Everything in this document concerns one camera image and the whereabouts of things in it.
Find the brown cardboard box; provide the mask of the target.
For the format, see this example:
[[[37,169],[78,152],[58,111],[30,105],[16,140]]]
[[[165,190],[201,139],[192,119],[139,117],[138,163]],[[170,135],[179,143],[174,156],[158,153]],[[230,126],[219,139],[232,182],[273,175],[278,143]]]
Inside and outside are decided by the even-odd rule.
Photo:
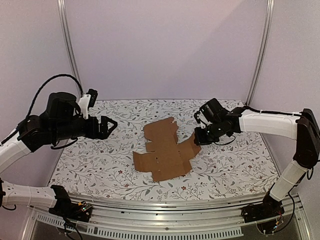
[[[155,182],[189,173],[192,170],[190,160],[196,157],[201,147],[194,143],[194,134],[179,143],[177,130],[177,122],[172,116],[145,125],[146,153],[133,152],[135,170],[150,172]]]

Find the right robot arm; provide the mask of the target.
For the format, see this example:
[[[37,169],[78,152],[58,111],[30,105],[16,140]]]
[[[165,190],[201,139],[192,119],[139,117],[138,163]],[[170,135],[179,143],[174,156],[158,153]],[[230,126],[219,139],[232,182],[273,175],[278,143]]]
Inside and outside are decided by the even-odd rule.
[[[296,141],[295,154],[279,179],[270,188],[259,206],[262,218],[269,218],[278,210],[284,197],[313,170],[319,162],[320,128],[313,112],[257,110],[248,105],[227,110],[216,98],[202,105],[194,113],[198,127],[194,142],[198,146],[217,143],[220,137],[235,133],[262,133]]]

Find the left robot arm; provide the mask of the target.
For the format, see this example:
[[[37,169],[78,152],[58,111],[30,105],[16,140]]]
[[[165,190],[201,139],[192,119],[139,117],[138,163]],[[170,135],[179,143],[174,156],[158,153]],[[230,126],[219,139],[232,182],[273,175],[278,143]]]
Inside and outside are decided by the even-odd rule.
[[[107,117],[89,115],[98,93],[90,89],[80,99],[68,92],[54,92],[48,97],[41,115],[29,115],[0,144],[0,170],[3,172],[19,159],[34,153],[43,146],[58,150],[60,141],[79,137],[105,140],[118,123]],[[74,205],[64,187],[30,187],[0,182],[1,206],[25,205],[55,208],[63,217],[74,213]]]

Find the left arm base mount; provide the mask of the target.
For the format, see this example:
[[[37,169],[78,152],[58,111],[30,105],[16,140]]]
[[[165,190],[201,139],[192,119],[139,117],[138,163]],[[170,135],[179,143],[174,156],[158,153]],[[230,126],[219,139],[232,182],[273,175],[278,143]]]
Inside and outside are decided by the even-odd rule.
[[[85,223],[90,221],[92,211],[93,205],[91,203],[85,201],[73,203],[66,199],[57,200],[55,206],[48,210],[50,214]]]

